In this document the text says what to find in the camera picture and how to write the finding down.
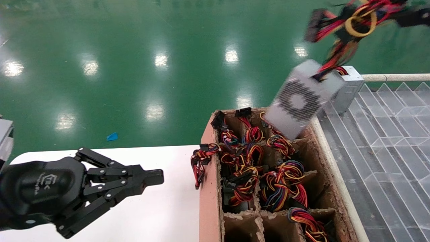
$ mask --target power supply unit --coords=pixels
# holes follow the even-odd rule
[[[323,81],[314,79],[320,68],[314,60],[296,66],[267,110],[266,119],[290,140],[297,138],[310,119],[345,85],[337,71],[328,73]]]

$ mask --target silver power supply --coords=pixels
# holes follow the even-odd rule
[[[332,98],[332,105],[339,114],[348,110],[352,100],[364,84],[363,77],[354,67],[347,65],[343,68],[348,72],[348,75],[342,76],[345,85]]]
[[[337,71],[328,73],[322,82],[312,78],[320,68],[314,60],[296,66],[267,110],[267,120],[290,140],[297,138],[310,119],[345,85]]]

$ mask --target wire bundle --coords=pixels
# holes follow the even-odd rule
[[[272,147],[274,150],[281,153],[284,157],[290,158],[295,153],[295,150],[291,143],[282,135],[272,135],[266,141],[267,146]]]
[[[227,129],[221,132],[222,142],[225,144],[227,149],[234,150],[239,147],[239,138],[234,135],[233,131]]]
[[[279,175],[275,171],[270,171],[261,178],[264,179],[263,181],[266,184],[260,190],[260,197],[264,202],[263,208],[272,212],[281,210],[289,195],[289,189],[284,176]]]
[[[348,74],[345,70],[339,69],[345,65],[355,54],[358,42],[369,36],[375,28],[388,20],[389,17],[405,8],[401,3],[392,3],[390,0],[364,0],[365,3],[359,7],[353,5],[351,0],[342,9],[339,16],[328,10],[324,11],[321,20],[321,29],[316,34],[315,42],[320,41],[333,32],[339,37],[331,48],[331,52],[319,70],[315,78],[323,81],[323,77],[331,70],[338,70],[340,74]]]
[[[304,225],[305,236],[311,242],[329,242],[328,235],[324,229],[324,224],[318,222],[306,210],[291,207],[288,210],[288,220]]]
[[[307,208],[307,194],[303,185],[303,165],[294,160],[282,163],[276,171],[269,171],[261,178],[260,197],[264,209],[272,212],[281,210],[291,196]]]
[[[242,138],[243,144],[256,143],[264,140],[263,131],[258,127],[253,127],[247,117],[238,117],[238,119],[245,125],[246,132]]]
[[[246,165],[261,166],[264,150],[256,143],[246,145]]]
[[[191,156],[191,167],[193,168],[194,178],[196,180],[196,190],[200,188],[200,184],[205,176],[205,167],[210,162],[211,156],[221,152],[221,148],[217,144],[208,144],[209,149],[196,149]]]
[[[258,181],[258,170],[254,166],[248,166],[242,170],[233,173],[233,176],[239,177],[242,175],[249,175],[249,179],[243,184],[239,184],[233,188],[234,195],[229,200],[229,205],[235,207],[241,202],[252,200],[252,192],[255,189]]]

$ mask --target fan grille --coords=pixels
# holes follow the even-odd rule
[[[293,103],[292,97],[300,95],[304,100],[304,106],[297,107]],[[319,103],[320,95],[316,94],[310,88],[299,82],[298,79],[292,78],[282,87],[278,94],[277,101],[280,107],[290,114],[297,121],[308,121],[321,108]]]

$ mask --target yellow wire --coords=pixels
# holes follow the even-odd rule
[[[378,22],[378,18],[376,16],[376,12],[375,11],[371,11],[370,13],[370,29],[367,33],[360,33],[358,31],[356,31],[353,27],[352,27],[352,21],[353,20],[358,20],[360,19],[362,16],[367,15],[369,12],[365,13],[362,16],[357,16],[362,10],[366,9],[367,6],[361,7],[359,8],[357,11],[355,11],[355,13],[346,20],[345,22],[345,29],[347,30],[347,32],[357,38],[363,38],[368,36],[369,34],[371,34],[375,28],[376,28],[376,23]]]

